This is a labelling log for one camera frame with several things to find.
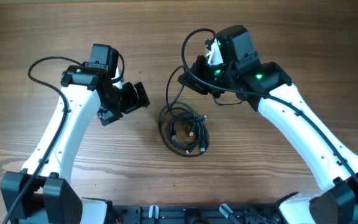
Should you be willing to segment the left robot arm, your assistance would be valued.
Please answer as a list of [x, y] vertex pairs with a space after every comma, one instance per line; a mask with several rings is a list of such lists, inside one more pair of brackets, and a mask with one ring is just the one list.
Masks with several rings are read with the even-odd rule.
[[80, 198], [71, 187], [73, 164], [94, 116], [107, 126], [150, 101], [142, 83], [123, 83], [123, 56], [94, 44], [87, 62], [72, 60], [62, 73], [52, 118], [18, 172], [6, 172], [0, 189], [5, 223], [121, 223], [109, 200]]

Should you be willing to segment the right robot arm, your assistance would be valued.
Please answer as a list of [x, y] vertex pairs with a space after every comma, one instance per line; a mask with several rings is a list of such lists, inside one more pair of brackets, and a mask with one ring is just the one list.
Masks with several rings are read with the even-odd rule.
[[179, 82], [202, 94], [234, 93], [269, 120], [312, 172], [319, 192], [294, 193], [278, 203], [287, 223], [358, 223], [358, 155], [313, 113], [290, 76], [262, 63], [249, 31], [235, 25], [214, 32], [205, 53], [185, 65]]

